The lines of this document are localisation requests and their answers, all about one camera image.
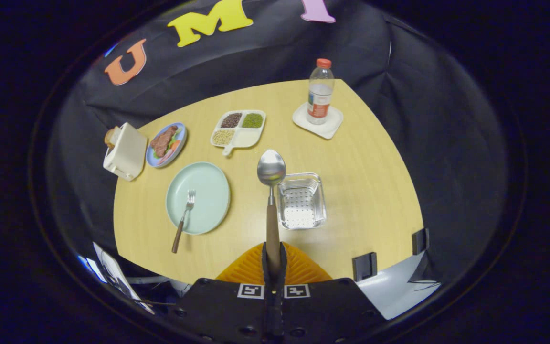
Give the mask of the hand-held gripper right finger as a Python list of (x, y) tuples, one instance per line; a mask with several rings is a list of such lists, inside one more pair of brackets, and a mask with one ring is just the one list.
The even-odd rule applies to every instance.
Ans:
[(353, 279), (333, 279), (298, 248), (281, 244), (274, 302), (277, 344), (349, 344), (386, 319)]

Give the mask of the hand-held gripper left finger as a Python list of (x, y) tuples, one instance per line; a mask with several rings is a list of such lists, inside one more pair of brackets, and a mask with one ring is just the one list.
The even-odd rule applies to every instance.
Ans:
[(199, 278), (172, 307), (172, 324), (199, 341), (264, 344), (269, 278), (260, 243), (215, 279)]

